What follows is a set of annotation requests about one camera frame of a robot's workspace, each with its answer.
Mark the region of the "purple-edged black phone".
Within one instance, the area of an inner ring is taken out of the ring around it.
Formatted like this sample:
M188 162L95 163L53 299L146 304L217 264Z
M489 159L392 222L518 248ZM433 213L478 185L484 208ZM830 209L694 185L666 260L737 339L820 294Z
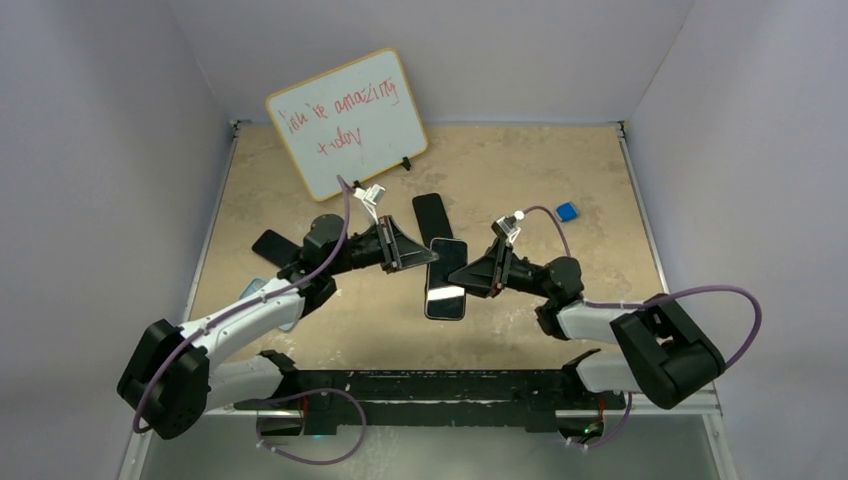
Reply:
M253 243L251 250L279 269L299 259L300 247L274 230L265 230Z

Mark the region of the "light blue phone case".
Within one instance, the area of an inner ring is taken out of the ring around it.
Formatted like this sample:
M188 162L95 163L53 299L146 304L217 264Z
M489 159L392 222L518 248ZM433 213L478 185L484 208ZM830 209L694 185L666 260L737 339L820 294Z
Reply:
M254 293L263 289L267 285L267 283L268 283L268 281L266 279L263 279L263 278L252 279L248 283L248 285L245 287L245 289L241 292L238 299L243 300L243 299L249 297L250 295L253 295ZM297 324L296 320L286 321L286 322L280 324L278 326L278 329L282 332L290 332L291 330L294 329L296 324Z

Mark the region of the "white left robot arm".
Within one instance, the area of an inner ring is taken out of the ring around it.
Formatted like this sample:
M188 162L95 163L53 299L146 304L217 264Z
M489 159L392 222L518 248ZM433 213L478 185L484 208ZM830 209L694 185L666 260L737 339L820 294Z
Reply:
M161 319L142 334L117 384L134 410L138 434L172 439L210 409L212 377L233 353L265 333L294 326L335 293L338 274L378 266L391 274L433 263L438 255L407 236L390 215L348 234L335 214L313 220L300 246L265 231L253 250L279 266L257 292L180 326Z

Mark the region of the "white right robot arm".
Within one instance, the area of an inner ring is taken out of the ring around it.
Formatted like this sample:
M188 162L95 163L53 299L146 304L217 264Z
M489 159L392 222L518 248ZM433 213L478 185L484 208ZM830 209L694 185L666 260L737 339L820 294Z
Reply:
M484 255L448 274L467 294L494 298L507 289L536 295L543 332L560 340L592 340L616 351L585 354L568 365L561 392L584 407L600 392L641 393L654 405L672 409L721 376L728 363L716 345L674 299L657 294L644 306L600 308L583 295L577 259L557 257L544 265L518 257L496 240Z

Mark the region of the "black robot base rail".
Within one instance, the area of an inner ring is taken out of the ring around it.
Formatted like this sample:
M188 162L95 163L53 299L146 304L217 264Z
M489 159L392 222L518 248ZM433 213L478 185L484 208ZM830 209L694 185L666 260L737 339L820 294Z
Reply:
M284 354L265 352L282 372L266 398L238 410L298 410L308 435L340 426L515 427L528 433L583 436L603 431L601 410L626 400L577 383L576 364L559 369L306 370Z

